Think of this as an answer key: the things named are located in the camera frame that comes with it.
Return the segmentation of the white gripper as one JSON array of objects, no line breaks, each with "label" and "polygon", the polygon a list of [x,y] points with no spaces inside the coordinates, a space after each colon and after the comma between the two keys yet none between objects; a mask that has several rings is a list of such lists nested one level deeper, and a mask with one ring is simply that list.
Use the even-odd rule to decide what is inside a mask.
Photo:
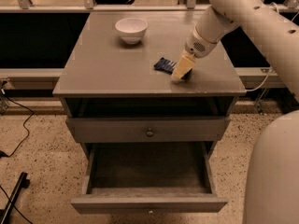
[{"label": "white gripper", "polygon": [[182,79],[195,66],[195,58],[206,57],[215,47],[216,42],[210,42],[204,39],[196,30],[192,28],[190,35],[186,38],[185,49],[181,52],[181,57],[173,73],[173,79]]}]

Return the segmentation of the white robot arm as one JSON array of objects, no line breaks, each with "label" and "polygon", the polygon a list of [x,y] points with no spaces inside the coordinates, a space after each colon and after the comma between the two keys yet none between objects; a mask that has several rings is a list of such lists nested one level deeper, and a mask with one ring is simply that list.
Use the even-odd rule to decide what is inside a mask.
[{"label": "white robot arm", "polygon": [[[181,79],[224,35],[240,27],[299,99],[299,27],[263,0],[209,0],[172,77]],[[272,121],[249,161],[242,224],[299,224],[299,111]]]}]

